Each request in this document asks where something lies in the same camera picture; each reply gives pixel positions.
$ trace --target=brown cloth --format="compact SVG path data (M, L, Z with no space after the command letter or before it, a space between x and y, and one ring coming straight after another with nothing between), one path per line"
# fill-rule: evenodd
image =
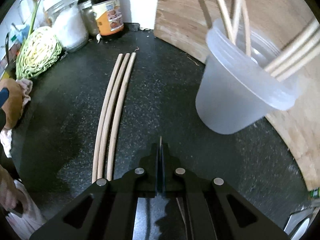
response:
M0 91L3 88L9 90L9 98L2 106L6 114L6 124L4 128L12 129L17 124L21 116L23 95L20 85L12 78L6 78L0 81Z

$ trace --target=chopstick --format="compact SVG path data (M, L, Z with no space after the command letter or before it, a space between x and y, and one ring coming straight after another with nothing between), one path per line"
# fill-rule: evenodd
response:
M131 54L127 69L124 73L124 78L121 84L121 89L119 92L119 97L116 105L115 114L113 117L113 123L111 128L111 137L110 137L110 143L109 143L109 152L108 152L108 163L107 163L107 180L112 180L112 173L113 173L113 163L114 163L114 156L115 156L115 149L116 149L116 140L118 135L118 129L119 129L119 122L120 122L120 116L122 111L122 106L124 102L124 96L127 90L128 82L130 79L130 74L132 70L132 66L134 63L136 57L136 53L133 52Z
M311 60L313 60L316 56L320 54L320 44L317 44L309 54L307 54L304 58L302 58L296 65L289 68L287 71L282 73L277 77L278 81L283 81L300 70L303 66L308 64Z
M244 22L245 53L247 56L251 57L251 30L247 3L245 2L245 0L242 0L241 10Z
M236 44L236 40L233 35L232 24L231 24L231 20L230 20L230 16L228 13L226 2L225 2L225 0L217 0L217 4L220 9L221 18L222 18L222 21L223 21L223 24L224 24L224 27L226 30L227 37L233 44Z
M106 112L106 116L104 119L103 123L103 128L102 128L102 135L101 135L101 142L100 142L100 149L99 149L99 158L98 158L98 172L97 172L97 179L100 179L103 177L103 167L104 167L104 157L105 157L105 152L106 152L106 147L107 147L107 139L108 139L108 132L109 132L109 126L110 126L110 121L111 121L111 116L113 112L113 107L115 105L116 101L116 96L118 94L118 90L120 87L120 82L122 80L124 71L126 69L128 60L129 60L130 53L125 54L124 60L121 64L121 67L119 69L119 73L117 75L115 84L112 89L112 93L110 96L110 100L108 103L108 108Z
M113 71L111 73L111 77L110 77L109 84L107 87L106 95L105 95L105 98L104 98L103 104L102 104L102 110L101 110L101 114L100 114L96 143L95 143L94 154L93 154L92 183L94 183L97 180L98 158L99 158L100 142L101 142L101 135L102 135L102 127L103 127L104 119L106 116L106 111L107 111L108 103L110 100L111 91L112 91L113 85L115 83L115 79L116 79L116 76L117 76L117 73L119 70L122 56L123 56L123 54L118 55L115 66L114 66Z
M310 39L310 37L318 28L318 20L314 18L308 27L295 39L295 41L264 68L265 71L271 73L273 70L275 70L281 63L294 54L308 39Z
M237 40L239 21L241 16L241 8L242 8L241 0L235 0L234 6L233 6L234 10L233 10L233 18L232 18L232 29L233 29L233 36L235 41Z
M276 77L283 71L287 70L290 66L295 65L304 56L306 56L312 48L320 41L320 28L313 34L313 37L307 41L299 50L289 57L284 63L278 66L272 73L271 76Z

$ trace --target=orange label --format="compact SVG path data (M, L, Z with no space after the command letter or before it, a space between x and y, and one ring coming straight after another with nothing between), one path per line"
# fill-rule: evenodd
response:
M110 35L123 30L119 0L109 0L92 6L101 35Z

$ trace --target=glass jar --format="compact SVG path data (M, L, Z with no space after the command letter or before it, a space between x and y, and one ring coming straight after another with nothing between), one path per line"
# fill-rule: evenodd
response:
M81 48L89 37L77 3L78 0L44 0L52 29L62 47L69 52Z
M102 38L116 39L121 36L124 24L119 0L91 0L92 9Z
M82 20L87 27L89 34L96 37L99 34L95 12L92 9L91 0L79 0L78 8L80 9Z

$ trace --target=black countertop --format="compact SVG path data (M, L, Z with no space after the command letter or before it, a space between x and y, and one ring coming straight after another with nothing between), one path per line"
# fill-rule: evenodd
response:
M115 179L136 168L162 135L185 168L206 179L223 178L281 228L291 212L309 205L300 170L268 121L233 135L211 131L195 108L204 65L152 32L139 31L108 43L91 41L34 80L32 100L13 131L12 157L45 217L90 185L115 60L138 48L118 133ZM134 239L184 235L175 200L140 199L135 225Z

